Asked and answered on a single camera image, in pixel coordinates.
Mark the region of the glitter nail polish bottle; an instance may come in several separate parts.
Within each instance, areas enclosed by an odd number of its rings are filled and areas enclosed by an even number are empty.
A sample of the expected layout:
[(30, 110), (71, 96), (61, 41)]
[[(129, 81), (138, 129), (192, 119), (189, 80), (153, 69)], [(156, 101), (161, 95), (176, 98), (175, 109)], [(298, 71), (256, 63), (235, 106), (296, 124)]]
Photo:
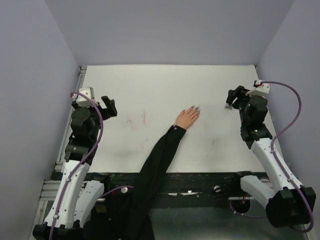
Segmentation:
[(228, 109), (228, 110), (232, 110), (233, 109), (233, 107), (228, 105), (228, 104), (225, 105), (225, 108)]

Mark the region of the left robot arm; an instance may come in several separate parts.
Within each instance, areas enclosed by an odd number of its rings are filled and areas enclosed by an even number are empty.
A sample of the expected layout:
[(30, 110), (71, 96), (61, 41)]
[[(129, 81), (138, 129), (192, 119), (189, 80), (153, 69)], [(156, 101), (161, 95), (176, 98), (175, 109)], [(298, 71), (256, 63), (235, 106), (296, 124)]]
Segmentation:
[(104, 131), (104, 121), (116, 117), (115, 101), (107, 96), (95, 102), (91, 96), (73, 92), (71, 134), (65, 147), (62, 177), (53, 204), (43, 223), (34, 226), (36, 240), (81, 240), (84, 225), (101, 197), (111, 185), (107, 175), (89, 173)]

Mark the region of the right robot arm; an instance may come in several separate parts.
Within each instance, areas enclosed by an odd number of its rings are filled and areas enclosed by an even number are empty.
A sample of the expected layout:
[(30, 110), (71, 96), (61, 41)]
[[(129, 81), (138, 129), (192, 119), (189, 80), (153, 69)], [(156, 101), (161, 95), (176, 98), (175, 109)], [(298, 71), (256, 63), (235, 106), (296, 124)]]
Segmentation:
[(316, 193), (289, 169), (275, 147), (276, 138), (264, 123), (268, 113), (265, 95), (269, 89), (268, 84), (261, 83), (254, 90), (240, 85), (228, 91), (226, 106), (239, 111), (241, 138), (258, 158), (271, 183), (266, 185), (249, 171), (238, 172), (236, 180), (230, 183), (230, 191), (236, 196), (251, 195), (264, 207), (273, 227), (294, 229), (297, 225), (309, 225), (310, 231), (314, 226)]

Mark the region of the black sleeve forearm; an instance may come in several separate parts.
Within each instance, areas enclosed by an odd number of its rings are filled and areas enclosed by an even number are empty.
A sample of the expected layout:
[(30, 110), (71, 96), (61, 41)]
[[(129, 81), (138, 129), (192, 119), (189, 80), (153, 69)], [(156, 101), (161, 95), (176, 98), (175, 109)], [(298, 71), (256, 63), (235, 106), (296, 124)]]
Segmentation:
[(104, 201), (106, 212), (91, 211), (90, 220), (83, 226), (83, 239), (155, 239), (149, 211), (185, 133), (186, 130), (177, 125), (169, 128), (144, 162), (133, 191), (127, 195), (109, 194)]

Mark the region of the mannequin hand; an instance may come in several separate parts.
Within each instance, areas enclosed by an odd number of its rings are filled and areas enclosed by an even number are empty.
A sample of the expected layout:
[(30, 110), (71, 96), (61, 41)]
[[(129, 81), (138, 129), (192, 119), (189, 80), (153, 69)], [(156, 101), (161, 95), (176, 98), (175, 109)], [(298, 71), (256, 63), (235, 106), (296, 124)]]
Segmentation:
[(176, 118), (175, 125), (187, 130), (199, 117), (200, 108), (198, 106), (191, 106), (183, 110)]

